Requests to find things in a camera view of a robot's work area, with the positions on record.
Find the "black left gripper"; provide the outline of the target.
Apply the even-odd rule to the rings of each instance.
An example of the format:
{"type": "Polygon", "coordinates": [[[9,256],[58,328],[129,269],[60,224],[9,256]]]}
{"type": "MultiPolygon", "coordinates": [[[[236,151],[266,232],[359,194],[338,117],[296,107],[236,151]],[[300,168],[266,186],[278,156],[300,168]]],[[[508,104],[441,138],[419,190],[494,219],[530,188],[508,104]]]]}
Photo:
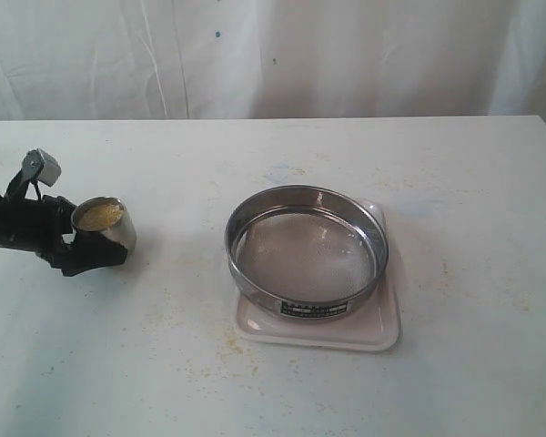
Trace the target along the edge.
{"type": "Polygon", "coordinates": [[[0,247],[34,252],[65,277],[122,265],[128,250],[100,233],[76,233],[70,244],[64,242],[63,236],[73,233],[75,210],[63,196],[1,201],[0,247]]]}

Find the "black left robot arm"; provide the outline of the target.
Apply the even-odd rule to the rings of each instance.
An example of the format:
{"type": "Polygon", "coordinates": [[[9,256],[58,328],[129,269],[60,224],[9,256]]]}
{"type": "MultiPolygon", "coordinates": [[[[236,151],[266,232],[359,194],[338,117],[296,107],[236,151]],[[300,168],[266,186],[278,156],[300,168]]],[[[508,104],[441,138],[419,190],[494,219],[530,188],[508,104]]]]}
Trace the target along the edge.
{"type": "Polygon", "coordinates": [[[92,198],[79,206],[63,197],[0,199],[0,248],[33,252],[65,277],[122,265],[136,242],[131,218],[116,198],[92,198]],[[86,209],[107,201],[120,207],[120,220],[108,229],[81,229],[78,220],[86,209]]]}

